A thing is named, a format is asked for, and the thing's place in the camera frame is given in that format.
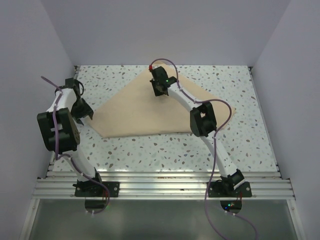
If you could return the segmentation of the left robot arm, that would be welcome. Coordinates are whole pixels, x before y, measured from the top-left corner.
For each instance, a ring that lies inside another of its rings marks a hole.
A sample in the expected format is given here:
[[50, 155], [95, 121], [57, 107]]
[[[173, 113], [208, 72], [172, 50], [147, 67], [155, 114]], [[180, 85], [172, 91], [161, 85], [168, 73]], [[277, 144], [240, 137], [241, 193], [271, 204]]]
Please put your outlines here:
[[86, 159], [81, 147], [81, 136], [77, 125], [82, 119], [93, 118], [94, 111], [83, 99], [84, 85], [74, 78], [67, 78], [58, 86], [48, 78], [44, 81], [55, 87], [55, 98], [51, 106], [37, 115], [37, 123], [46, 149], [54, 152], [56, 160], [69, 163], [77, 175], [75, 187], [87, 190], [92, 196], [103, 193], [104, 184], [96, 168]]

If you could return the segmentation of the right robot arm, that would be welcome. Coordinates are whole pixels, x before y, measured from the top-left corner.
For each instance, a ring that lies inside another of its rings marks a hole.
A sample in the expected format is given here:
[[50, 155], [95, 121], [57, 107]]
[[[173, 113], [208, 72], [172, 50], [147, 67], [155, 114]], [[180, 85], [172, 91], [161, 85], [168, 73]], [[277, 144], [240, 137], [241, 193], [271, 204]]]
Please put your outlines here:
[[218, 168], [220, 180], [215, 183], [209, 181], [206, 194], [209, 195], [209, 190], [214, 189], [231, 197], [238, 194], [245, 183], [245, 177], [229, 158], [223, 144], [217, 139], [217, 133], [221, 128], [217, 125], [212, 101], [217, 102], [218, 99], [199, 100], [183, 88], [177, 76], [169, 77], [164, 67], [150, 65], [148, 69], [152, 75], [150, 82], [154, 94], [157, 97], [167, 95], [189, 111], [191, 132], [205, 143], [213, 156], [212, 171]]

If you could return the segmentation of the beige cloth mat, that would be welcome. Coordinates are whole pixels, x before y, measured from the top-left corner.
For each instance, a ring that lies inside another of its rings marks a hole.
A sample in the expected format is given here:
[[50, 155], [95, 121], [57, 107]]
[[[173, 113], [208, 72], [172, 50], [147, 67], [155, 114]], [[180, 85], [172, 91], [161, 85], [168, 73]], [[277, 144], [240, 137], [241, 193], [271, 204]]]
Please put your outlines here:
[[204, 90], [183, 75], [179, 84], [172, 84], [168, 94], [156, 96], [152, 74], [145, 68], [132, 81], [96, 109], [88, 124], [103, 138], [132, 137], [170, 133], [190, 133], [190, 116], [198, 109], [205, 117], [204, 101], [210, 101], [216, 126], [220, 127], [235, 108], [228, 107], [219, 98]]

